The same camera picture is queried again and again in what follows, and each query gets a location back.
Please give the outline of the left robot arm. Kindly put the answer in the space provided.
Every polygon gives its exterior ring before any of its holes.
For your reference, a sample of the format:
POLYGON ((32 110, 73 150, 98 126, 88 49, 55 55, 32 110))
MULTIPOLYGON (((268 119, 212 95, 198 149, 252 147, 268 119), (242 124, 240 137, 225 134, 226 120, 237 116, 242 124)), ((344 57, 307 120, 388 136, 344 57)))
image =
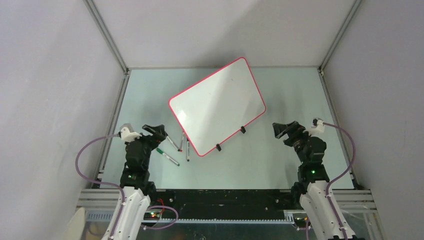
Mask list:
POLYGON ((154 182, 149 181, 150 156, 167 136, 163 124, 143 125, 149 134, 135 132, 124 124, 118 136, 125 144, 125 162, 120 177, 117 205, 103 240, 135 240, 147 208, 158 202, 154 182))

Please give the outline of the pink-framed whiteboard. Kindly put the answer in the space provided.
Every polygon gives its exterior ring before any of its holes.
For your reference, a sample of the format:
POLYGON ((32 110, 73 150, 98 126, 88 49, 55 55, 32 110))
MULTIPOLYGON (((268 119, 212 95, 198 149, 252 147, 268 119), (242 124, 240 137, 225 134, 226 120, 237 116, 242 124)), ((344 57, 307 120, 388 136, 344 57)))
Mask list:
POLYGON ((245 57, 239 57, 168 100, 168 106, 200 157, 217 150, 266 110, 245 57))

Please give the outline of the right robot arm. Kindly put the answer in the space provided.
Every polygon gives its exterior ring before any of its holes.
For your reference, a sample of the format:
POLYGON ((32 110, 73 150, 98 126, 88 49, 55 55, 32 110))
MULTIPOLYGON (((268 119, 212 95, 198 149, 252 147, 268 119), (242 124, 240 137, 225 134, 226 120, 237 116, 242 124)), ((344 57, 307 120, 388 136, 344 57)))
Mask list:
POLYGON ((305 234, 313 230, 318 240, 356 240, 358 237, 343 216, 332 190, 332 184, 350 172, 354 161, 339 176, 329 178, 323 163, 327 144, 317 136, 326 126, 330 123, 320 118, 314 118, 310 128, 297 121, 272 123, 275 138, 287 136, 283 143, 292 147, 300 160, 290 201, 295 208, 305 210, 305 234))

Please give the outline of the green whiteboard marker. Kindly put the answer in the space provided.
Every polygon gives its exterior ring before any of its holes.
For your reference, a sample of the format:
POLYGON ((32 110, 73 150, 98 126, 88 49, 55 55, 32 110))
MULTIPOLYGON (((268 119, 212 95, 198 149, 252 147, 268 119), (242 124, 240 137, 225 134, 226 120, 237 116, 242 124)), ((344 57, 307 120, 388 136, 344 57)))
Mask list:
POLYGON ((163 150, 161 150, 160 148, 156 148, 156 151, 161 154, 162 156, 164 156, 166 159, 168 159, 169 161, 171 161, 174 165, 176 166, 180 166, 180 163, 175 160, 174 158, 172 158, 171 156, 169 156, 167 153, 165 153, 163 150))

